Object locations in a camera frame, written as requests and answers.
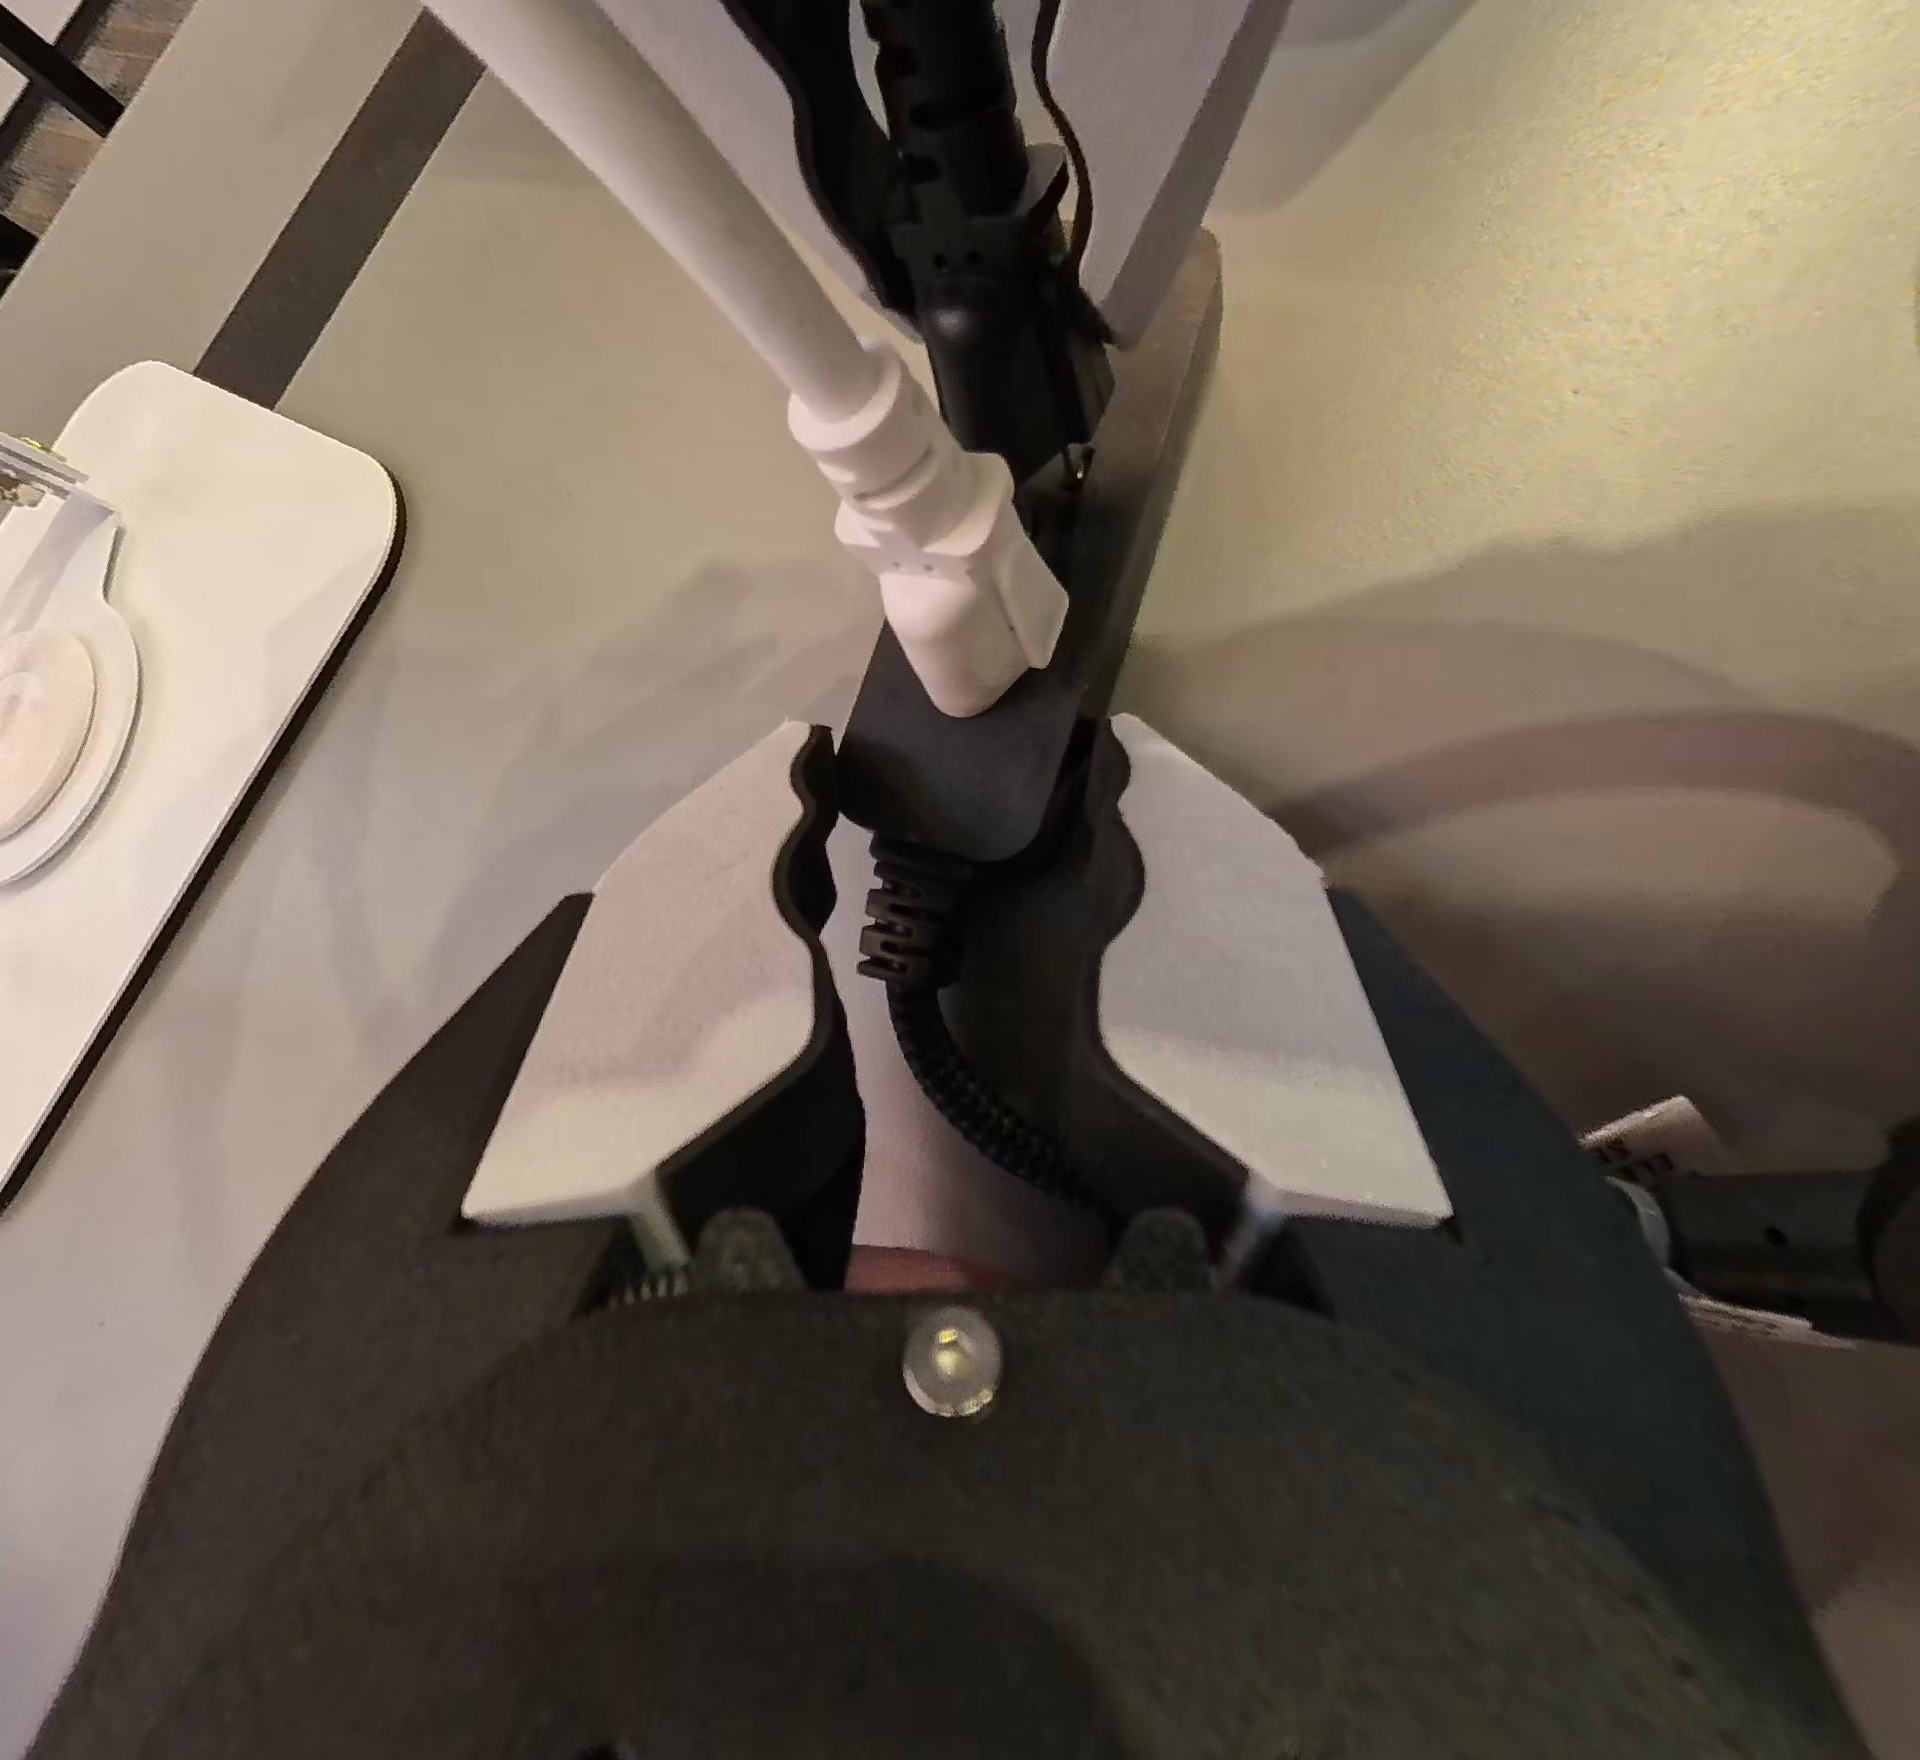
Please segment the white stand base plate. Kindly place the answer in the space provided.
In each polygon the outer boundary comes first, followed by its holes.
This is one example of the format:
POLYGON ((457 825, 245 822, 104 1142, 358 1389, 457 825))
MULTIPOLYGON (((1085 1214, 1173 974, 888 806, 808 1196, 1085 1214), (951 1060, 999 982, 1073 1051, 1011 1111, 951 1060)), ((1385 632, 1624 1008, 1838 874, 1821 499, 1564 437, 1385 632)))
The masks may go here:
POLYGON ((163 362, 4 436, 3 1173, 44 1155, 389 582, 366 451, 163 362))

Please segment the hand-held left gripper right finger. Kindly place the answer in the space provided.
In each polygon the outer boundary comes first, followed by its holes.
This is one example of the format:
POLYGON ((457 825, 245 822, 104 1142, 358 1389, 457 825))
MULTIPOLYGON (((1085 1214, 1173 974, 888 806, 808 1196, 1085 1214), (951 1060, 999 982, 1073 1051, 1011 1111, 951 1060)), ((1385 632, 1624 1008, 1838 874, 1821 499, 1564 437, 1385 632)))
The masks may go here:
POLYGON ((1321 867, 1135 716, 1110 721, 1096 847, 1092 1072, 1114 1101, 1092 1173, 1122 1211, 1180 1207, 1219 1262, 1299 1219, 1428 1232, 1454 1206, 1321 867))

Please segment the black power strip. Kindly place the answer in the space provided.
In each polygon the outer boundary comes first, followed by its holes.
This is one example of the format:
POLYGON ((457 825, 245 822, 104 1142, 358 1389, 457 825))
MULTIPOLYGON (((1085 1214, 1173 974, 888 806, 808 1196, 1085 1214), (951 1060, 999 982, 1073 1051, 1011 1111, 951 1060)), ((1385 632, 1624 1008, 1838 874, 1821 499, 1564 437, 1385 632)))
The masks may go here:
POLYGON ((941 714, 885 629, 837 746, 839 806, 857 827, 993 864, 1030 849, 1083 731, 1104 717, 1217 359, 1221 248, 1203 227, 1139 341, 1114 355, 1114 390, 1083 461, 1036 490, 1059 509, 1051 556, 1070 588, 1054 662, 975 717, 941 714))

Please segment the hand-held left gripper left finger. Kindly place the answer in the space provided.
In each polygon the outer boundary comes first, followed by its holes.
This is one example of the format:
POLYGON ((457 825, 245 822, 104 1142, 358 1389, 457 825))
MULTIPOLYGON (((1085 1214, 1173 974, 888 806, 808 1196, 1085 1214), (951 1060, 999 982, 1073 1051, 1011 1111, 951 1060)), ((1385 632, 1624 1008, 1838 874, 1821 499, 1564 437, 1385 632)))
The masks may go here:
POLYGON ((603 872, 470 1175, 481 1226, 624 1221, 690 1257, 755 1209, 846 1257, 866 1161, 835 907, 833 740, 790 721, 603 872))

